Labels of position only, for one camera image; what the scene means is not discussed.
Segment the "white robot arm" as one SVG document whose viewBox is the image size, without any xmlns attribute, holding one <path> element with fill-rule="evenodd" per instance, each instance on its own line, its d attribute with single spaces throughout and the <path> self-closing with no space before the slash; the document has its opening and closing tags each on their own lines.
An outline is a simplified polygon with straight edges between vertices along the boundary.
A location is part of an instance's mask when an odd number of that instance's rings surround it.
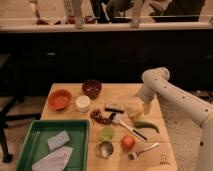
<svg viewBox="0 0 213 171">
<path fill-rule="evenodd" d="M 185 111 L 202 129 L 196 171 L 213 171 L 213 105 L 171 84 L 170 72 L 165 67 L 148 69 L 141 78 L 143 85 L 137 96 L 145 104 L 158 93 Z"/>
</svg>

